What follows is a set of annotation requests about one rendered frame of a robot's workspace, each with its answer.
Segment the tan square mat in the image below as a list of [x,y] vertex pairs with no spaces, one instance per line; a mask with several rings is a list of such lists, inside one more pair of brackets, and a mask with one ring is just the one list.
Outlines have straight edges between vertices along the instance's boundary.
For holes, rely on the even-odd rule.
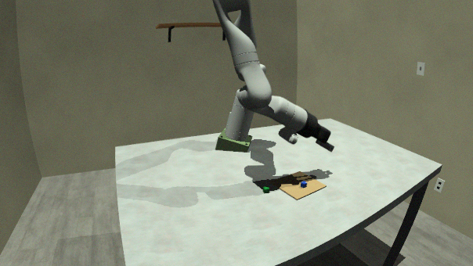
[[[307,182],[307,187],[305,188],[301,187],[301,182],[303,181]],[[278,178],[276,180],[270,181],[269,183],[275,185],[278,189],[282,190],[296,200],[299,200],[327,187],[323,183],[311,178],[301,171],[289,174],[288,176],[282,178]]]

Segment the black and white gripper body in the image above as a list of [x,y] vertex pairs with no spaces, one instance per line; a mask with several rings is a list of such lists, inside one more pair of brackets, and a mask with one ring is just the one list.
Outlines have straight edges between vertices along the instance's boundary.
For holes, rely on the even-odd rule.
[[331,132],[318,124],[317,118],[307,110],[296,105],[294,107],[294,116],[287,124],[283,124],[285,127],[279,130],[279,136],[293,145],[298,140],[297,134],[305,138],[312,136],[325,144]]

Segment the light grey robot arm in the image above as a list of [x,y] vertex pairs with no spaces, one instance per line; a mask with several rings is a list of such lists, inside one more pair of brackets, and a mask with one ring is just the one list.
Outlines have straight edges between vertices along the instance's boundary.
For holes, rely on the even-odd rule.
[[[280,124],[287,124],[294,116],[295,107],[282,97],[272,96],[272,89],[265,76],[266,68],[259,63],[256,52],[251,0],[213,0],[213,3],[228,41],[238,78],[246,84],[236,92],[225,130],[228,138],[242,142],[247,140],[254,113],[270,117]],[[240,14],[233,23],[228,13],[238,10]]]

